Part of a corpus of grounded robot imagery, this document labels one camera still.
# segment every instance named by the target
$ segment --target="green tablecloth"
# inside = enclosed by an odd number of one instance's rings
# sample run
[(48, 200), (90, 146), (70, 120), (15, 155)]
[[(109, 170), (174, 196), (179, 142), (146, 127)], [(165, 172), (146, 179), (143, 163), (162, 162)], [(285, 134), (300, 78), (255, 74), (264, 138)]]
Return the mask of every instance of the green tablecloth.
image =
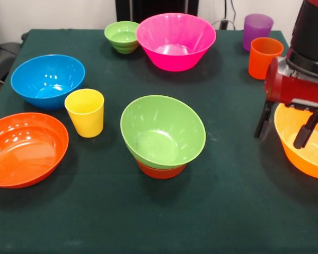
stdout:
[[(0, 253), (318, 253), (318, 179), (288, 162), (275, 130), (253, 138), (263, 82), (248, 75), (241, 40), (242, 31), (218, 31), (197, 66), (173, 73), (141, 48), (116, 53), (103, 31), (32, 30), (12, 69), (50, 53), (79, 59), (84, 87), (105, 96), (105, 125), (84, 139), (65, 110), (45, 112), (66, 125), (69, 148), (39, 184), (0, 189)], [(9, 80), (0, 118), (42, 112)], [(184, 101), (206, 127), (203, 153), (173, 179), (142, 174), (120, 133), (122, 110), (149, 94)]]

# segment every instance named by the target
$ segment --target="white wall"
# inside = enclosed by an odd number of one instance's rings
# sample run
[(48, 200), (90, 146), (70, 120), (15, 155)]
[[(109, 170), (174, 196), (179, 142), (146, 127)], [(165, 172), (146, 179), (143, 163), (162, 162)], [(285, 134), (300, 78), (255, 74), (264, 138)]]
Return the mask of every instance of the white wall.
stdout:
[(104, 29), (116, 20), (114, 0), (0, 0), (0, 43), (33, 28)]
[[(282, 30), (289, 42), (302, 1), (233, 0), (236, 28), (243, 29), (246, 15), (263, 13), (274, 19), (273, 29)], [(232, 19), (230, 1), (227, 2), (227, 18)], [(220, 20), (224, 0), (200, 0), (198, 15), (210, 23)], [(114, 0), (0, 0), (0, 43), (20, 42), (21, 34), (32, 28), (104, 29), (116, 20)]]
[[(292, 30), (303, 0), (233, 0), (237, 12), (235, 26), (244, 29), (245, 16), (251, 13), (262, 13), (275, 21), (273, 30), (281, 30), (287, 42), (291, 41)], [(210, 23), (224, 17), (224, 0), (199, 0), (198, 16)], [(232, 20), (233, 11), (230, 0), (227, 0), (227, 18)]]

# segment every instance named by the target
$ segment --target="pink bowl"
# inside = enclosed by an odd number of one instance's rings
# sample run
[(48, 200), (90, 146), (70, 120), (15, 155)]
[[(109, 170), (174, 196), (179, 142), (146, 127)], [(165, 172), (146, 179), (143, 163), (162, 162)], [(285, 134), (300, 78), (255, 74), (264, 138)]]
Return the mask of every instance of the pink bowl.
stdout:
[(165, 13), (142, 21), (136, 37), (157, 67), (183, 71), (197, 64), (217, 35), (215, 29), (199, 17)]

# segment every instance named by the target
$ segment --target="bowl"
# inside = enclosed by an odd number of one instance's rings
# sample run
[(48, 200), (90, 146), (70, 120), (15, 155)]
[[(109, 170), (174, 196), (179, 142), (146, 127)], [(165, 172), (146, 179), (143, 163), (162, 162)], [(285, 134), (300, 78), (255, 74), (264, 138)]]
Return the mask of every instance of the bowl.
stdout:
[(138, 26), (139, 24), (136, 22), (119, 21), (107, 26), (104, 34), (119, 53), (129, 54), (139, 46), (135, 35)]
[(216, 41), (211, 24), (183, 13), (149, 17), (140, 23), (136, 36), (153, 64), (168, 71), (192, 68)]
[(85, 67), (77, 59), (64, 55), (32, 58), (12, 74), (13, 90), (28, 103), (44, 110), (60, 110), (68, 94), (80, 88)]
[(204, 125), (193, 109), (168, 96), (148, 95), (131, 102), (120, 120), (131, 154), (154, 169), (177, 168), (194, 160), (206, 141)]
[(275, 112), (275, 126), (289, 161), (300, 171), (318, 178), (318, 124), (305, 148), (296, 149), (293, 146), (298, 131), (311, 114), (279, 104)]
[(67, 147), (67, 130), (52, 116), (20, 113), (0, 119), (0, 187), (22, 188), (45, 179)]
[(169, 179), (176, 177), (178, 174), (180, 174), (184, 168), (186, 167), (186, 164), (178, 167), (178, 168), (171, 168), (171, 169), (155, 169), (146, 166), (145, 164), (142, 164), (140, 161), (136, 160), (137, 164), (140, 168), (140, 170), (147, 176), (155, 178), (155, 179)]

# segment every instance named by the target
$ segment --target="purple cup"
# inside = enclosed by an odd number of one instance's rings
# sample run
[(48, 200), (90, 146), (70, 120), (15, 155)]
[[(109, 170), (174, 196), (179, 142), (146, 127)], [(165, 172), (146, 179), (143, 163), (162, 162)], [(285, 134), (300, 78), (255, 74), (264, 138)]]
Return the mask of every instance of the purple cup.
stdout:
[(259, 37), (268, 37), (273, 26), (273, 19), (264, 14), (250, 14), (245, 17), (243, 48), (251, 51), (251, 42)]

